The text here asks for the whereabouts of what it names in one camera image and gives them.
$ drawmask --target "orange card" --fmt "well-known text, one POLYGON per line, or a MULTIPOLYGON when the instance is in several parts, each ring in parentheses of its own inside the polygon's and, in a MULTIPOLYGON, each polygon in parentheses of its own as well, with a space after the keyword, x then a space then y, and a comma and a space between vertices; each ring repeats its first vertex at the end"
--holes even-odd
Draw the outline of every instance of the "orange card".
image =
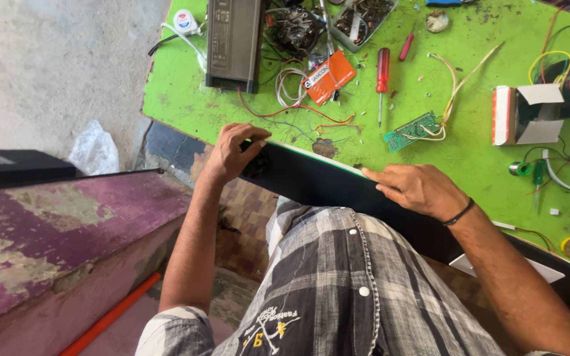
POLYGON ((342 88, 353 77, 355 70, 339 50, 306 77, 302 84, 313 102, 321 106, 336 89, 342 88))

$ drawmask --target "green screwdriver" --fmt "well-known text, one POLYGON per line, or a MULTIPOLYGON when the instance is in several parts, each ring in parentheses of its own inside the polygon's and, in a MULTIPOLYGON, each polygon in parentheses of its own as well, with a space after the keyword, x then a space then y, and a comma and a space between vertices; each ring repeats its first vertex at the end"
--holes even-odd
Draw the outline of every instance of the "green screwdriver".
POLYGON ((540 199, 540 186, 542 178, 547 174, 547 161, 540 160, 533 167, 533 183, 536 184, 536 198, 533 203, 533 212, 538 213, 538 200, 540 199))

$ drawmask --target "solder spool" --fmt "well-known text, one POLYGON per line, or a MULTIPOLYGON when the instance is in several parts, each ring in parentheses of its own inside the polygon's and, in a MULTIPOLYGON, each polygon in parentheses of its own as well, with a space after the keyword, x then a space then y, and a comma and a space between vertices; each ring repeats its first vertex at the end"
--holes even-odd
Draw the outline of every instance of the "solder spool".
POLYGON ((525 176, 531 173, 531 165, 528 163, 514 162, 509 165, 509 173, 511 175, 525 176))

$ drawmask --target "table surface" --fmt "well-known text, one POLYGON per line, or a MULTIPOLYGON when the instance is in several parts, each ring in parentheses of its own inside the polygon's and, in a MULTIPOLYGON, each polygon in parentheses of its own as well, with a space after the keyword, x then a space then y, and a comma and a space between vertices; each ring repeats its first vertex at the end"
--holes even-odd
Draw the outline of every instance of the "table surface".
MULTIPOLYGON (((360 124, 362 130, 357 135, 353 127, 330 127, 323 138, 344 139, 334 143, 337 153, 333 159, 347 165, 361 163, 373 169, 382 169, 387 163, 431 163, 448 174, 493 220, 540 231, 559 248, 560 242, 570 237, 570 191, 557 184, 549 184, 541 193, 540 213, 534 214, 533 194, 527 195, 534 191, 531 177, 514 177, 507 172, 509 164, 521 161, 534 145, 504 148, 491 145, 491 90, 497 85, 529 84, 527 71, 541 52, 549 21, 556 9, 533 0, 477 1, 459 8, 448 8, 445 10, 450 17, 448 28, 440 34, 430 34, 420 20, 410 53, 406 61, 400 62, 397 58, 413 23, 418 18, 424 19, 429 12, 424 4, 425 0, 401 0, 371 40, 356 53, 366 68, 362 67, 344 87, 353 95, 342 93, 340 106, 333 102, 319 108, 337 120, 356 113, 352 123, 360 124), (458 92, 445 141, 419 141, 396 153, 389 152, 383 140, 385 133, 431 110, 440 115, 450 99, 450 71, 439 60, 428 57, 427 53, 437 53, 450 62, 457 68, 457 78, 462 80, 487 52, 503 41, 502 47, 458 92), (380 47, 390 48, 389 93, 397 93, 393 99, 389 93, 384 96, 383 124, 378 129, 379 95, 375 93, 375 86, 380 47), (560 215, 550 215, 550 208, 559 209, 560 215)), ((174 1, 167 19, 169 23, 181 8, 190 10, 199 22, 205 17, 202 1, 174 1)), ((330 5, 332 13, 338 9, 338 6, 330 5)), ((566 25, 570 25, 570 13, 561 12, 553 33, 566 25)), ((163 30, 162 38, 170 35, 170 30, 163 30)), ((191 40, 205 52, 205 36, 193 36, 191 40)), ((547 51, 552 50, 570 53, 570 28, 550 43, 547 51)), ((349 51, 345 53, 355 67, 354 56, 349 51)), ((282 108, 274 94, 274 79, 268 81, 278 68, 269 69, 279 66, 269 62, 264 60, 262 63, 259 83, 266 84, 260 86, 259 93, 243 93, 248 104, 262 114, 282 108)), ((297 80, 292 76, 288 83, 290 93, 294 93, 297 80)), ((199 69, 194 51, 179 39, 170 41, 162 45, 154 56, 144 86, 142 112, 211 144, 216 142, 222 125, 251 122, 270 130, 275 140, 309 151, 312 150, 312 139, 317 139, 309 125, 330 124, 327 119, 304 109, 290 109, 273 117, 276 121, 296 125, 310 139, 292 126, 252 116, 241 105, 238 93, 220 93, 218 89, 204 87, 203 82, 204 73, 199 69)), ((308 98, 303 103, 316 107, 308 98)), ((566 141, 566 152, 570 153, 570 119, 565 121, 561 134, 566 141)), ((559 142, 545 146, 562 150, 559 142)), ((540 158, 541 154, 542 150, 534 150, 528 160, 540 158)), ((553 163, 554 169, 558 168, 559 162, 553 163)), ((560 172, 560 176, 570 184, 570 165, 560 172)), ((534 234, 514 234, 544 245, 542 239, 534 234)))

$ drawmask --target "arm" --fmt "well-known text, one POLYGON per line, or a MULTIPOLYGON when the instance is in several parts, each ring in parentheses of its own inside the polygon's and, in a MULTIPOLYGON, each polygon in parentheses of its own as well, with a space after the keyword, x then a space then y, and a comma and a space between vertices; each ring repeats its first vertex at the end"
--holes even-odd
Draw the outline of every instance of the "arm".
POLYGON ((215 233, 224 185, 241 174, 272 135, 250 124, 228 124, 195 183, 191 206, 179 232, 162 284, 159 311, 190 306, 208 313, 215 270, 215 233), (242 152, 245 139, 255 141, 242 152))
MULTIPOLYGON (((447 221, 469 198, 431 165, 388 165, 363 169, 377 189, 404 208, 447 221)), ((551 286, 505 239, 479 206, 450 231, 474 266, 490 303, 509 336, 525 352, 570 354, 570 311, 551 286)))

